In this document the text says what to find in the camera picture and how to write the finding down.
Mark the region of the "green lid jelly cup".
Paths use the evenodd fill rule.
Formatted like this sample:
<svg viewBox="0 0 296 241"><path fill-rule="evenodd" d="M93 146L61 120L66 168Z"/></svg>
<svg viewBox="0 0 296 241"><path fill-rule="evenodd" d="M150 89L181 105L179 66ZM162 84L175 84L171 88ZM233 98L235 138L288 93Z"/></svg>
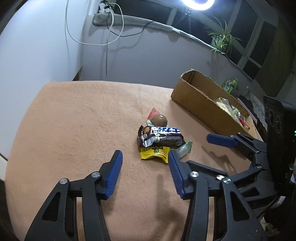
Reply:
<svg viewBox="0 0 296 241"><path fill-rule="evenodd" d="M175 149L177 156L182 159L184 156L186 156L187 154L189 154L191 152L192 149L192 141L188 141L185 144L183 144L182 146L180 146L179 148Z"/></svg>

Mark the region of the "clear bag dark candies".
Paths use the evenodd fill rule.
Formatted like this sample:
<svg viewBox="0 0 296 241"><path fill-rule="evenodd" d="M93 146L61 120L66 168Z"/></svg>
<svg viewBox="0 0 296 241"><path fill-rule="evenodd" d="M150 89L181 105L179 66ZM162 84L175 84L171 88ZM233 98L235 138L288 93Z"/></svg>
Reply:
<svg viewBox="0 0 296 241"><path fill-rule="evenodd" d="M240 121L241 125L243 126L244 130L248 132L250 130L250 127L245 122L245 117L241 115L241 113L236 114L238 120Z"/></svg>

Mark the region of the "yellow snack packet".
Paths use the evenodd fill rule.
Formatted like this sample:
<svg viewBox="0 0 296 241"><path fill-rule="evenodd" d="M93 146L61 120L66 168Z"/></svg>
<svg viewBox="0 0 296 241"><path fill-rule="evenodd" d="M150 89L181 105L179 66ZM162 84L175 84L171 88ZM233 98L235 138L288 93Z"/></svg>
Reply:
<svg viewBox="0 0 296 241"><path fill-rule="evenodd" d="M146 148L139 147L139 155L142 160L160 158L167 164L170 150L170 147L161 146L150 146Z"/></svg>

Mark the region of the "biscuit pack clear wrapper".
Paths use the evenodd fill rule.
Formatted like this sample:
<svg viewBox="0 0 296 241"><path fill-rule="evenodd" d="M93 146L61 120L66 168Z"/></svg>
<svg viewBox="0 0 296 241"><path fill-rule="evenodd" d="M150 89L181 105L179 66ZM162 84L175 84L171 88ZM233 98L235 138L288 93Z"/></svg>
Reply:
<svg viewBox="0 0 296 241"><path fill-rule="evenodd" d="M227 99L224 99L223 97L219 97L219 98L215 99L214 102L222 110L227 112L227 114L229 114L235 121L239 121L239 119L237 118L237 115L234 113L234 111L232 109L232 105L229 103L229 101Z"/></svg>

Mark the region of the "brown jelly cup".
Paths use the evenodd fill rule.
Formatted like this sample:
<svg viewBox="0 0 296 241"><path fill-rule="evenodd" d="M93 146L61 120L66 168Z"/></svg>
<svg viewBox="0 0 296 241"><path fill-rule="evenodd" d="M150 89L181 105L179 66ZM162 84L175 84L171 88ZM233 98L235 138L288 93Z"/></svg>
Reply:
<svg viewBox="0 0 296 241"><path fill-rule="evenodd" d="M168 120L158 110L156 110L155 108L152 108L151 112L147 117L147 125L156 126L156 127L167 127Z"/></svg>

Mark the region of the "cardboard box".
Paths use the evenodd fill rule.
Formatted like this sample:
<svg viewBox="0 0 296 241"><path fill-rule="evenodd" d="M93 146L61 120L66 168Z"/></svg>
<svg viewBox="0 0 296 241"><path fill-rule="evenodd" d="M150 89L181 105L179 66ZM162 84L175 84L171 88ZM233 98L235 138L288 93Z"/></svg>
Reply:
<svg viewBox="0 0 296 241"><path fill-rule="evenodd" d="M245 117L249 130L215 102L219 97L227 99ZM184 72L171 93L171 99L199 118L214 132L224 136L245 133L261 139L249 112L232 95L206 75L196 70Z"/></svg>

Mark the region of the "white lace cloth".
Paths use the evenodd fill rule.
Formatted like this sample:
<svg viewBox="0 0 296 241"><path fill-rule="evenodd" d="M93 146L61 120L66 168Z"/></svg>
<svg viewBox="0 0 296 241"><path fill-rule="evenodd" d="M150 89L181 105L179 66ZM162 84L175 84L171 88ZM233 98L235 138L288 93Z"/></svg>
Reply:
<svg viewBox="0 0 296 241"><path fill-rule="evenodd" d="M265 121L265 109L264 109L263 103L252 92L249 93L249 100L253 105L253 110L255 114L257 115L260 122L262 123L265 130L267 131L267 123Z"/></svg>

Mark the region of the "peach table cloth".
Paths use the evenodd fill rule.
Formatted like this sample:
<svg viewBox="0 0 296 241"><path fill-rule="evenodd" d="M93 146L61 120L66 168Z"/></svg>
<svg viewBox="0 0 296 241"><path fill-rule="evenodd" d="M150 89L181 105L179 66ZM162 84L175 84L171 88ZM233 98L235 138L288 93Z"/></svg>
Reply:
<svg viewBox="0 0 296 241"><path fill-rule="evenodd" d="M211 130L156 86L75 81L46 84L18 128L5 176L11 223L23 240L43 202L62 178L83 179L108 162L115 150L123 165L115 192L102 202L112 240L180 240L188 212L167 164L139 157L137 132L151 109L192 141L188 160L226 171L250 162L235 150L211 145Z"/></svg>

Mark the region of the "potted spider plant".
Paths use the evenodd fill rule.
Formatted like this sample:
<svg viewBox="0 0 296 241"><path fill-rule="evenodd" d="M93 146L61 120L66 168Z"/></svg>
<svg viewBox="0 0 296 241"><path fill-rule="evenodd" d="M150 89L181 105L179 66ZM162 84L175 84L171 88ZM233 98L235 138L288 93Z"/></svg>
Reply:
<svg viewBox="0 0 296 241"><path fill-rule="evenodd" d="M226 21L224 21L224 25L222 25L222 23L216 18L214 17L221 29L222 32L217 32L217 31L208 31L208 36L210 36L212 38L213 41L213 47L214 47L214 52L216 53L217 51L227 54L227 53L231 53L232 51L232 45L234 41L241 41L241 39L239 39L238 37L234 37L231 34L231 30L229 30L228 25L226 23Z"/></svg>

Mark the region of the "black tripod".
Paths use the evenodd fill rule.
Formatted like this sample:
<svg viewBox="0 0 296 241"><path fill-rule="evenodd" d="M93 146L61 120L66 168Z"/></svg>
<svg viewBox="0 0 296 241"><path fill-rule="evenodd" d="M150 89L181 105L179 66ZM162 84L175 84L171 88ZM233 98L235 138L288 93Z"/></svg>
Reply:
<svg viewBox="0 0 296 241"><path fill-rule="evenodd" d="M191 13L192 10L177 11L176 16L173 20L172 26L176 29L182 30L188 34L191 33Z"/></svg>

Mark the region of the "grey windowsill cloth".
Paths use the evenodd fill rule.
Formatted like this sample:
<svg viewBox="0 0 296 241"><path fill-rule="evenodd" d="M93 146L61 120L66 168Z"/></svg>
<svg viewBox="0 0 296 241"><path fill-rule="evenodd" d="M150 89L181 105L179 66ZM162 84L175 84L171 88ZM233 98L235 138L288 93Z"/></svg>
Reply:
<svg viewBox="0 0 296 241"><path fill-rule="evenodd" d="M110 27L110 24L107 23L107 19L108 19L108 14L95 14L92 18L92 24L95 27L106 27L106 26ZM165 24L162 24L156 21L151 21L144 18L138 18L135 16L124 15L123 21L124 21L124 27L143 27L144 29L149 28L149 29L161 31L164 33L177 33L179 36L183 38L190 39L198 44L206 46L212 53L220 53L221 55L225 56L235 68L237 68L242 72L242 74L249 80L249 82L253 81L245 72L243 72L235 63L233 63L230 60L230 58L226 55L226 53L219 51L215 47L203 42L202 40L198 39L197 37L194 37L191 34L185 33L184 31L181 31L169 25L165 25Z"/></svg>

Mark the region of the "power strip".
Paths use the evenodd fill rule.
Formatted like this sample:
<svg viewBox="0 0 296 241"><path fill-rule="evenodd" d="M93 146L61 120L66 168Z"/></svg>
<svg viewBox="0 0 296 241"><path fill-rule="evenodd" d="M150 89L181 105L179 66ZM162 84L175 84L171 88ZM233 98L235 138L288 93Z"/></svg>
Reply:
<svg viewBox="0 0 296 241"><path fill-rule="evenodd" d="M111 5L111 3L106 2L106 1L101 1L99 3L99 7L98 7L98 13L99 14L110 14L110 13L114 13L114 8Z"/></svg>

